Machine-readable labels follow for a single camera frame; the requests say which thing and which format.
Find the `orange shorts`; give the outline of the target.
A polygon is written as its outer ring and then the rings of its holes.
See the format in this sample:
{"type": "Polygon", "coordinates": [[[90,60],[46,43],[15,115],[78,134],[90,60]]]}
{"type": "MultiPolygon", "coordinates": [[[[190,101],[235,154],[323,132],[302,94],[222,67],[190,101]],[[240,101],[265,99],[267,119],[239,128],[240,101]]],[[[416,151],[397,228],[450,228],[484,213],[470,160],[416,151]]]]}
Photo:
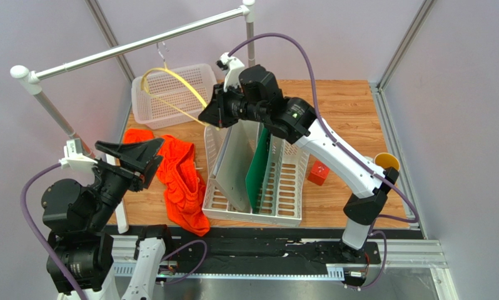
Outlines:
{"type": "Polygon", "coordinates": [[[194,165],[195,145],[170,134],[160,138],[164,143],[158,155],[163,160],[156,176],[165,186],[163,199],[167,218],[202,237],[210,231],[211,225],[202,209],[206,181],[194,165]]]}

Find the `yellow clothes hanger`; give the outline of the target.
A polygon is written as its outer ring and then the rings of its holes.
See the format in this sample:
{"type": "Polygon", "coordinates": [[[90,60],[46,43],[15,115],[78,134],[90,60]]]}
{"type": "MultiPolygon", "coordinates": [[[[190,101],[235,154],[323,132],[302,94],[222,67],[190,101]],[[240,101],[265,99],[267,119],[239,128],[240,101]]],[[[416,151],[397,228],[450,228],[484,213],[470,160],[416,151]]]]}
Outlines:
{"type": "Polygon", "coordinates": [[[161,59],[163,60],[163,67],[154,67],[154,68],[151,68],[148,71],[146,71],[143,74],[143,76],[142,76],[142,79],[141,79],[141,82],[140,82],[140,89],[142,91],[144,91],[151,98],[160,100],[165,105],[169,106],[172,109],[175,109],[177,112],[179,112],[179,113],[183,114],[184,116],[192,119],[193,121],[197,122],[198,124],[200,124],[200,125],[202,125],[204,127],[210,127],[209,124],[206,124],[205,122],[199,121],[197,117],[194,117],[194,116],[190,115],[190,113],[188,113],[188,112],[186,112],[186,111],[178,108],[177,106],[175,106],[174,104],[171,104],[168,101],[165,101],[164,99],[160,98],[159,96],[156,96],[156,95],[150,93],[150,87],[149,87],[149,83],[148,83],[148,76],[151,73],[153,73],[153,72],[162,72],[162,73],[166,73],[166,74],[170,75],[172,78],[174,78],[177,81],[179,81],[188,91],[191,92],[191,94],[199,101],[199,103],[202,105],[203,108],[205,108],[207,106],[207,103],[204,100],[204,98],[200,95],[199,92],[197,92],[197,90],[192,85],[190,85],[189,82],[187,82],[179,74],[176,74],[175,72],[173,72],[172,70],[170,70],[168,68],[168,64],[166,62],[166,58],[163,55],[163,53],[161,52],[161,50],[160,50],[160,46],[159,46],[160,44],[163,45],[163,47],[164,47],[164,49],[165,49],[166,52],[168,52],[169,50],[168,50],[168,48],[167,48],[167,46],[166,46],[166,44],[165,44],[164,41],[156,43],[157,52],[158,52],[159,56],[161,57],[161,59]]]}

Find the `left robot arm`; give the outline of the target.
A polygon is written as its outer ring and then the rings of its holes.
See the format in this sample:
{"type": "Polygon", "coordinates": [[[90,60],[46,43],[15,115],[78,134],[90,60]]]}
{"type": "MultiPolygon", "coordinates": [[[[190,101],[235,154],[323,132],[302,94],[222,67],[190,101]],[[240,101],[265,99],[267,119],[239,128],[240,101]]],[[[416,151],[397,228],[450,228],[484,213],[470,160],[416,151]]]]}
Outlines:
{"type": "Polygon", "coordinates": [[[127,191],[149,188],[163,160],[163,138],[130,144],[97,141],[95,148],[117,159],[118,165],[85,156],[79,138],[64,147],[63,169],[91,172],[94,182],[83,186],[74,179],[55,182],[44,192],[43,223],[50,230],[48,243],[57,258],[46,268],[66,299],[119,299],[114,281],[113,242],[104,228],[127,191]]]}

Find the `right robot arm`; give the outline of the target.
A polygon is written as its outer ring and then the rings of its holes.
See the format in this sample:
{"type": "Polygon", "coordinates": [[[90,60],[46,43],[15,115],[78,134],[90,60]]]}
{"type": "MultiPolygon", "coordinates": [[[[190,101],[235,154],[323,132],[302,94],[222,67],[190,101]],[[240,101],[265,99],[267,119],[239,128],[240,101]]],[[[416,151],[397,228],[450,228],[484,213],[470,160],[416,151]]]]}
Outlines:
{"type": "Polygon", "coordinates": [[[263,66],[217,64],[224,82],[214,85],[212,98],[198,119],[217,128],[229,128],[240,120],[260,123],[273,136],[309,152],[330,168],[352,192],[343,208],[348,220],[342,243],[360,250],[399,172],[370,164],[330,130],[324,119],[317,118],[310,103],[284,96],[275,75],[263,66]]]}

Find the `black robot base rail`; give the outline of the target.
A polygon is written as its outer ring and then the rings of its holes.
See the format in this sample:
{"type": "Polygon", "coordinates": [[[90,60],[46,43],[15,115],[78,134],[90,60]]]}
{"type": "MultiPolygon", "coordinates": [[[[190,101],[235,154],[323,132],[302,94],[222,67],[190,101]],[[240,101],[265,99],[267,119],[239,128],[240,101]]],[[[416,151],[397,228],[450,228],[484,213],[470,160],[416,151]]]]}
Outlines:
{"type": "Polygon", "coordinates": [[[199,237],[170,226],[168,251],[158,279],[330,280],[359,286],[377,274],[385,242],[372,236],[347,250],[342,229],[213,227],[199,237]]]}

